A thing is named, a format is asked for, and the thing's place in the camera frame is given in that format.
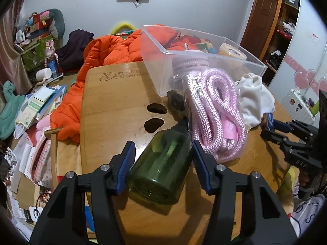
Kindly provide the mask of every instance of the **green dinosaur toy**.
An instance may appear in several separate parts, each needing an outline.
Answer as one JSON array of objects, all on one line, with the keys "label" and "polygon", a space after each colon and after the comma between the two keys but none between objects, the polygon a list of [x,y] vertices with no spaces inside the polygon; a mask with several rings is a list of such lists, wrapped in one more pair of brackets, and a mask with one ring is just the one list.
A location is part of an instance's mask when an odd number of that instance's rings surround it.
[{"label": "green dinosaur toy", "polygon": [[3,95],[6,105],[0,114],[0,139],[7,139],[15,130],[15,118],[24,102],[25,96],[14,95],[15,85],[6,81],[3,85]]}]

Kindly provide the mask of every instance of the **hand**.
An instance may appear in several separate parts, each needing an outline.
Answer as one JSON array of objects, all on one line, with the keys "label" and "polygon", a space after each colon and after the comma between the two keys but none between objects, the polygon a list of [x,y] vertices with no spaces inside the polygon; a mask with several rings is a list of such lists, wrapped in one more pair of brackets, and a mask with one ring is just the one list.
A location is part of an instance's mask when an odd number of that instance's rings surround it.
[{"label": "hand", "polygon": [[305,184],[310,180],[309,174],[305,171],[300,170],[299,174],[299,183],[301,186],[305,186]]}]

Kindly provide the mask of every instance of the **pink label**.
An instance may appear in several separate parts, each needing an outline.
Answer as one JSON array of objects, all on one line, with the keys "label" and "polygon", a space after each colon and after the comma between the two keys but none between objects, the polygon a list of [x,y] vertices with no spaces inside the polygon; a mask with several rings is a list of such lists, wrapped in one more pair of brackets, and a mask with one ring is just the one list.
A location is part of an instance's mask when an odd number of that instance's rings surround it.
[{"label": "pink label", "polygon": [[237,141],[238,133],[235,124],[227,117],[222,118],[221,123],[223,125],[224,138]]}]

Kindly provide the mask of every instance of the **dark purple cloth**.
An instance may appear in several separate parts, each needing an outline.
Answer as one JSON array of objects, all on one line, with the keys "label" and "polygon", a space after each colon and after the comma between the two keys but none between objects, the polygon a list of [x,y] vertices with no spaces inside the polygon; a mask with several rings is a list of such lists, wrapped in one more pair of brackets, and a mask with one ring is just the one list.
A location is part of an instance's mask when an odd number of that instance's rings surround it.
[{"label": "dark purple cloth", "polygon": [[77,29],[69,34],[69,40],[65,46],[56,50],[58,54],[59,67],[63,71],[79,70],[83,63],[83,51],[93,40],[93,33]]}]

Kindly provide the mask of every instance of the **brown door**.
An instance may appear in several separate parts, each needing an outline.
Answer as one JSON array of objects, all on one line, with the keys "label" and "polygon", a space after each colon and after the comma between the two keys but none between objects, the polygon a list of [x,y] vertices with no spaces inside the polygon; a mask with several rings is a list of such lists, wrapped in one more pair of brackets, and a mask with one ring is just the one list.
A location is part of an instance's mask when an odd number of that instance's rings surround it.
[{"label": "brown door", "polygon": [[278,0],[255,0],[241,46],[260,57],[276,13]]}]

